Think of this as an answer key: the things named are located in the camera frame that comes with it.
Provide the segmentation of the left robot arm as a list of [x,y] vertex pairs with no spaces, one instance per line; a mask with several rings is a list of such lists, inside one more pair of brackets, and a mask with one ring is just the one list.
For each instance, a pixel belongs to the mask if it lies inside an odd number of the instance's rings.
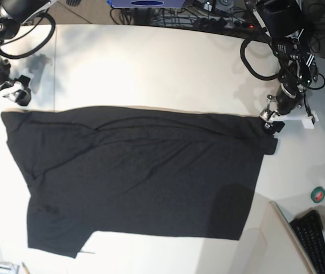
[[[305,114],[297,119],[304,128],[313,128],[318,120],[308,103],[307,92],[322,74],[310,52],[307,22],[297,1],[246,1],[245,6],[254,27],[253,33],[240,46],[240,58],[249,73],[262,81],[278,80],[274,95],[267,95],[267,105],[259,117],[268,134],[280,132],[290,112],[304,107]],[[247,46],[262,38],[279,62],[279,71],[270,76],[256,72],[246,58]]]

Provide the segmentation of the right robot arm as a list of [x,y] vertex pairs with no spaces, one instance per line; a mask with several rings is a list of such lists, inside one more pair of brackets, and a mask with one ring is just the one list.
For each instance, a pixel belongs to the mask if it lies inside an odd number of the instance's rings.
[[[56,23],[48,13],[55,1],[0,1],[0,98],[6,98],[19,106],[27,106],[31,101],[31,79],[25,75],[18,78],[10,77],[11,64],[9,60],[27,58],[39,51],[51,39],[55,32]],[[34,49],[19,55],[3,52],[1,47],[16,42],[31,31],[16,38],[21,26],[38,18],[41,22],[46,19],[51,24],[47,37]]]

